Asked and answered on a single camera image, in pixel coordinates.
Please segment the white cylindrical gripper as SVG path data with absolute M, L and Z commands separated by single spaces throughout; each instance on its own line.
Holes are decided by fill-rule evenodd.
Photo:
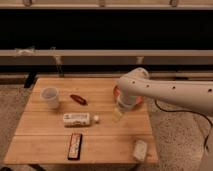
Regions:
M 123 117 L 123 112 L 128 112 L 134 108 L 136 105 L 136 97 L 126 94 L 120 94 L 117 97 L 117 107 L 113 110 L 114 120 L 116 122 L 120 121 Z

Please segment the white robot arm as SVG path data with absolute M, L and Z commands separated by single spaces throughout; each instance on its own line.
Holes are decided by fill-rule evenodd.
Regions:
M 145 96 L 213 117 L 213 82 L 151 80 L 144 68 L 136 68 L 116 80 L 120 94 L 119 111 L 136 106 L 136 98 Z

